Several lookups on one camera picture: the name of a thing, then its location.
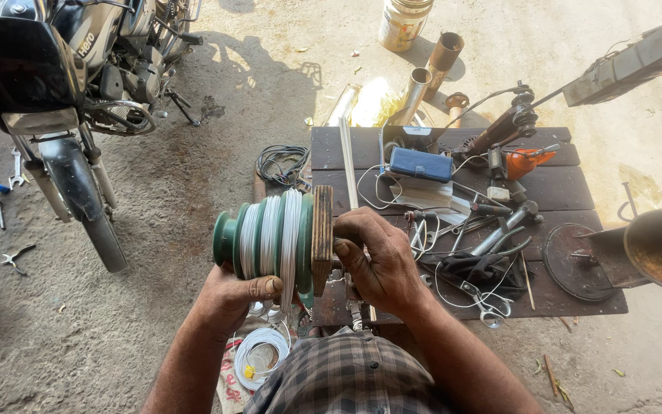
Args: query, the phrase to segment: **man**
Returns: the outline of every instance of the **man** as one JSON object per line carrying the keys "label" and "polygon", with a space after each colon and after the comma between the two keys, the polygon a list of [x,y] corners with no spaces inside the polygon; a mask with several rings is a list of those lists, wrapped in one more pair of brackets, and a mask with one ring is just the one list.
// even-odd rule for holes
{"label": "man", "polygon": [[[334,250],[359,293],[408,325],[431,372],[369,331],[346,331],[294,348],[245,412],[543,412],[497,356],[423,285],[402,230],[364,207],[340,216],[333,232],[344,238],[334,242]],[[244,323],[249,303],[275,298],[282,287],[275,276],[239,281],[225,269],[212,269],[142,412],[207,412],[226,342]]]}

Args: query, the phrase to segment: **motorcycle front wheel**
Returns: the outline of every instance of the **motorcycle front wheel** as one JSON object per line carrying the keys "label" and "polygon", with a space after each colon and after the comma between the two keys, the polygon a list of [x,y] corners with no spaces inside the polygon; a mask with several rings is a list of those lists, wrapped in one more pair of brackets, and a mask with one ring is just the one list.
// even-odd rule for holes
{"label": "motorcycle front wheel", "polygon": [[126,269],[126,257],[121,251],[119,240],[116,239],[114,227],[106,214],[94,221],[83,218],[83,228],[91,239],[93,247],[97,250],[98,257],[104,262],[106,270],[111,273],[121,272]]}

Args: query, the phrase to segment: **pliers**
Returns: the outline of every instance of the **pliers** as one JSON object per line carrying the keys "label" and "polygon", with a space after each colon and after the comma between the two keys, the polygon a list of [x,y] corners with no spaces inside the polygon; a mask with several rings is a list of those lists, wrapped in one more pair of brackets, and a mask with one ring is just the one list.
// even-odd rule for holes
{"label": "pliers", "polygon": [[22,249],[20,249],[17,253],[14,253],[12,256],[10,256],[8,254],[5,254],[5,253],[2,253],[2,256],[6,257],[7,259],[4,260],[1,264],[4,265],[4,264],[9,263],[9,264],[12,265],[12,267],[14,267],[14,270],[17,270],[17,273],[19,273],[20,275],[23,275],[23,276],[27,276],[27,272],[25,272],[24,270],[17,267],[17,264],[14,263],[14,259],[17,259],[19,257],[19,255],[25,253],[26,251],[32,250],[36,247],[37,247],[37,245],[27,245],[27,246],[23,247]]}

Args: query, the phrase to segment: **black cloth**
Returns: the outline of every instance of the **black cloth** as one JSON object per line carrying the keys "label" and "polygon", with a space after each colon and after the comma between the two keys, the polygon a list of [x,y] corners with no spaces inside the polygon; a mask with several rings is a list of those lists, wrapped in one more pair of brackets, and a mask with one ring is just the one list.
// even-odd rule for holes
{"label": "black cloth", "polygon": [[[479,288],[482,293],[491,292],[500,283],[503,276],[505,279],[494,292],[497,295],[514,301],[528,291],[524,278],[523,283],[519,284],[515,277],[516,268],[521,269],[521,264],[515,263],[510,268],[510,259],[499,254],[473,256],[470,253],[459,252],[452,256],[426,255],[418,262],[432,273],[438,266],[438,277],[441,280],[450,283],[452,280],[450,276],[459,277]],[[528,269],[528,276],[532,283],[534,273],[530,269]]]}

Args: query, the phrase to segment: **scissors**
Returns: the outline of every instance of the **scissors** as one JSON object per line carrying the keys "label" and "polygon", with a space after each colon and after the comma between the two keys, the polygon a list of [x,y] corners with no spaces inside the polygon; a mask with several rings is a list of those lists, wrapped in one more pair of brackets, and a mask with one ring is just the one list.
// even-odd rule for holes
{"label": "scissors", "polygon": [[501,301],[502,306],[505,308],[505,311],[503,312],[497,308],[497,306],[486,303],[485,299],[482,298],[482,292],[479,290],[479,288],[465,281],[463,278],[457,276],[447,276],[444,279],[474,299],[474,302],[477,304],[477,306],[479,306],[481,311],[479,320],[481,320],[482,324],[487,325],[489,328],[499,328],[502,323],[505,322],[505,318],[510,316],[510,311],[512,310],[510,308],[510,304],[513,302],[510,299],[494,294],[490,295]]}

